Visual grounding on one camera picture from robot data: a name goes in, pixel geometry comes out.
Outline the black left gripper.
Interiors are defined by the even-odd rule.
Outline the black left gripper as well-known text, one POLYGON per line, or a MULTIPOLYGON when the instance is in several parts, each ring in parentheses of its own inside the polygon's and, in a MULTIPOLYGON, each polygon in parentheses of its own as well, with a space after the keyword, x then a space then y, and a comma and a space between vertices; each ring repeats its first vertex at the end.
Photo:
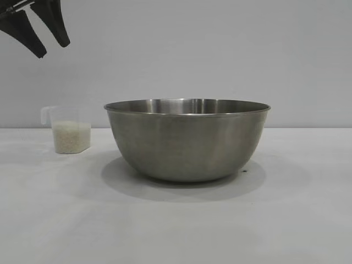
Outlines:
POLYGON ((33 30, 26 11, 20 10, 29 4, 58 44, 67 47, 70 39, 64 25, 60 0, 0 0, 1 31, 24 45, 37 58, 43 58, 47 50, 33 30))

